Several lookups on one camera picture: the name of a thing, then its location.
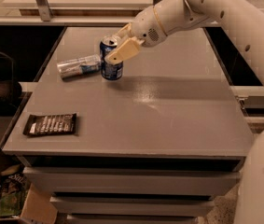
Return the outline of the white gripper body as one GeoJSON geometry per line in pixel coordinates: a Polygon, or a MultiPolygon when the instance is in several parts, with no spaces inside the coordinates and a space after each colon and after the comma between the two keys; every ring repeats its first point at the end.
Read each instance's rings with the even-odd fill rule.
{"type": "Polygon", "coordinates": [[[143,41],[144,47],[154,47],[163,40],[163,32],[153,6],[141,11],[134,18],[131,29],[132,34],[143,41]]]}

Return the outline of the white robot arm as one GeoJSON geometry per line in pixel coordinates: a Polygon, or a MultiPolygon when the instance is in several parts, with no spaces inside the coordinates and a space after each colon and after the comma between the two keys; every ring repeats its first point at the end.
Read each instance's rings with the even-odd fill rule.
{"type": "MultiPolygon", "coordinates": [[[[178,31],[216,21],[264,86],[264,13],[246,0],[161,0],[117,32],[119,45],[106,60],[120,63],[178,31]]],[[[264,224],[264,131],[243,166],[234,224],[264,224]]]]}

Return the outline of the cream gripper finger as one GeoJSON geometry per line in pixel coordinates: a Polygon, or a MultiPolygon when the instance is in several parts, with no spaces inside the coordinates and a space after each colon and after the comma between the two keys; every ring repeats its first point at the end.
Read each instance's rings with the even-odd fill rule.
{"type": "Polygon", "coordinates": [[[114,33],[114,36],[119,38],[132,37],[132,24],[126,24],[124,27],[114,33]]]}
{"type": "Polygon", "coordinates": [[[144,40],[138,39],[135,36],[126,38],[118,47],[109,52],[104,59],[110,64],[117,64],[129,60],[139,53],[143,43],[144,40]]]}

